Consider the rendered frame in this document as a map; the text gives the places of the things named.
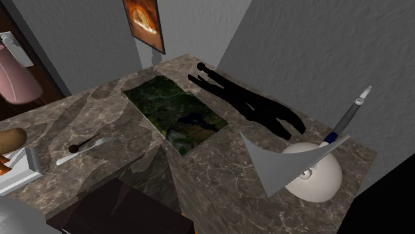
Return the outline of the green mottled flat book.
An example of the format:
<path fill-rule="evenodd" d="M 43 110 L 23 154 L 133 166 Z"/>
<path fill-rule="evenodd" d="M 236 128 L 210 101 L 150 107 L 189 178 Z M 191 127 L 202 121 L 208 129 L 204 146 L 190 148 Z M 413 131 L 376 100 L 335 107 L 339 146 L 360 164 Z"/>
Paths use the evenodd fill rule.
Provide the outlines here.
<path fill-rule="evenodd" d="M 182 157 L 228 125 L 166 76 L 155 76 L 122 93 Z"/>

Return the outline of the grey curved sheet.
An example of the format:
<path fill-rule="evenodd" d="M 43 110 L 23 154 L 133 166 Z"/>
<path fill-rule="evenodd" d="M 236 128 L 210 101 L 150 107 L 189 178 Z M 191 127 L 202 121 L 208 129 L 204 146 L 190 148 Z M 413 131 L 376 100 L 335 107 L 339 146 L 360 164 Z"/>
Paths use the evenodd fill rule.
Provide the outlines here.
<path fill-rule="evenodd" d="M 264 150 L 249 141 L 244 135 L 241 135 L 241 138 L 265 194 L 267 197 L 271 197 L 327 154 L 332 153 L 350 136 L 346 135 L 323 147 L 320 147 L 320 144 L 309 142 L 296 143 L 285 148 L 282 152 Z"/>

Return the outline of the white dome-shaped object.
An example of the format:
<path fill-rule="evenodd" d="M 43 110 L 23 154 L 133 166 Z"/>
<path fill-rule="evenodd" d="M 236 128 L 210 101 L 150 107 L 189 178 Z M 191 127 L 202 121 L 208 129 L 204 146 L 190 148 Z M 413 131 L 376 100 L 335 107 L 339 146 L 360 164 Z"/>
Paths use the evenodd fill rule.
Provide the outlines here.
<path fill-rule="evenodd" d="M 300 199 L 321 203 L 334 197 L 340 189 L 342 178 L 340 164 L 329 153 L 288 183 L 285 188 Z"/>

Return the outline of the silver fork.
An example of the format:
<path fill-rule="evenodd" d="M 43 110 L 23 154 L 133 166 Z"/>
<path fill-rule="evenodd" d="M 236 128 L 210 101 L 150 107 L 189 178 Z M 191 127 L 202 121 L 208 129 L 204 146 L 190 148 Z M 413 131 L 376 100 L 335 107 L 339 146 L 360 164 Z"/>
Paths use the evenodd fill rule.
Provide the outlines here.
<path fill-rule="evenodd" d="M 82 153 L 84 153 L 84 152 L 87 152 L 87 151 L 89 151 L 89 150 L 91 150 L 91 149 L 93 149 L 93 148 L 95 148 L 95 147 L 97 147 L 97 146 L 102 145 L 103 143 L 110 142 L 110 141 L 114 141 L 114 140 L 116 140 L 116 138 L 115 138 L 115 137 L 101 138 L 101 139 L 97 140 L 97 141 L 94 143 L 94 145 L 93 145 L 93 146 L 91 146 L 91 147 L 89 147 L 89 148 L 86 148 L 85 150 L 81 150 L 81 151 L 79 151 L 79 152 L 76 152 L 76 153 L 74 153 L 74 154 L 71 154 L 71 155 L 69 155 L 69 156 L 65 156 L 65 157 L 63 157 L 63 158 L 61 158 L 61 159 L 57 160 L 57 161 L 56 161 L 56 165 L 57 165 L 57 166 L 59 166 L 59 165 L 61 165 L 61 164 L 65 163 L 65 162 L 67 162 L 67 161 L 69 161 L 69 160 L 71 160 L 71 159 L 75 158 L 76 156 L 78 156 L 78 155 L 80 155 L 80 154 L 82 154 Z"/>

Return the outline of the dark brown spoon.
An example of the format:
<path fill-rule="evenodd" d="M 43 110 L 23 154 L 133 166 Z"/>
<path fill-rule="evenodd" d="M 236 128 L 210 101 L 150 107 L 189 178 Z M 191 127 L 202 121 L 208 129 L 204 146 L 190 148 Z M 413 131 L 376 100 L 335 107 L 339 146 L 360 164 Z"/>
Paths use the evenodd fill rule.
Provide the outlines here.
<path fill-rule="evenodd" d="M 88 143 L 89 141 L 91 141 L 93 138 L 97 137 L 99 134 L 100 133 L 98 132 L 98 133 L 96 133 L 95 135 L 91 136 L 89 139 L 87 139 L 87 140 L 85 140 L 83 142 L 79 142 L 77 144 L 71 144 L 68 147 L 68 151 L 70 153 L 76 153 L 76 152 L 78 152 L 86 143 Z"/>

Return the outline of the grey pen with blue band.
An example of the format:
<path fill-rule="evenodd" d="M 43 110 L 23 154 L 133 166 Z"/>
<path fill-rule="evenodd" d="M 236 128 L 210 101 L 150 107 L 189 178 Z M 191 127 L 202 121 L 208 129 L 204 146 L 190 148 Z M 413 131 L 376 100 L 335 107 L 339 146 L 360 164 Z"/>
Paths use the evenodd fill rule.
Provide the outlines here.
<path fill-rule="evenodd" d="M 326 146 L 333 143 L 338 136 L 343 132 L 343 130 L 348 126 L 350 121 L 354 118 L 354 115 L 357 113 L 358 109 L 364 103 L 365 98 L 370 93 L 372 87 L 368 86 L 364 89 L 362 94 L 353 102 L 350 108 L 345 112 L 343 117 L 339 120 L 337 125 L 334 127 L 333 131 L 323 140 L 320 144 L 320 147 Z"/>

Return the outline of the pink rounded object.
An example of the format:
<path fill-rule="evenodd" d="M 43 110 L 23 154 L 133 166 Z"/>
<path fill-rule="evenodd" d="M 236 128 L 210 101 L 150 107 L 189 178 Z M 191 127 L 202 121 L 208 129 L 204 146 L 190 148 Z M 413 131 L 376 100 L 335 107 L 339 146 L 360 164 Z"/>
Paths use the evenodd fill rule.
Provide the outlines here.
<path fill-rule="evenodd" d="M 33 75 L 0 45 L 0 95 L 11 104 L 26 104 L 38 99 L 42 93 Z"/>

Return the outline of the white tray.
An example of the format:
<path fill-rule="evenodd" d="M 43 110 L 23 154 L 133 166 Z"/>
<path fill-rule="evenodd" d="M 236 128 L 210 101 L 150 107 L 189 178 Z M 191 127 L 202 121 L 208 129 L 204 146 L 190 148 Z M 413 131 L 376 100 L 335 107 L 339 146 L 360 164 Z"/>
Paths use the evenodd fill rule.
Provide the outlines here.
<path fill-rule="evenodd" d="M 0 196 L 7 195 L 42 176 L 40 159 L 35 148 L 24 147 L 5 157 L 10 159 L 5 165 L 10 167 L 11 171 L 0 175 Z"/>

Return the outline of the brown potato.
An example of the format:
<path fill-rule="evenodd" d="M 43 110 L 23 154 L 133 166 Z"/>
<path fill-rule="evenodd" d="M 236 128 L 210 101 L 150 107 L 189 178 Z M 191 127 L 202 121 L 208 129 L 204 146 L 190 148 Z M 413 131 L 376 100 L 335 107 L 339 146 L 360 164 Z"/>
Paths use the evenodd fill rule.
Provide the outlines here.
<path fill-rule="evenodd" d="M 27 142 L 27 133 L 22 128 L 12 128 L 0 131 L 0 154 L 8 154 Z"/>

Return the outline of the orange wall picture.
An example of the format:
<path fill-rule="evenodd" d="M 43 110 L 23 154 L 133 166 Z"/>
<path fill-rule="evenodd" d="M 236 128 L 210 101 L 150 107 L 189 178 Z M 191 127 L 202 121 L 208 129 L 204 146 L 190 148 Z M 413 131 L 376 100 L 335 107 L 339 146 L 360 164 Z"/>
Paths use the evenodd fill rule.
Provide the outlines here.
<path fill-rule="evenodd" d="M 166 54 L 157 0 L 122 0 L 132 36 Z"/>

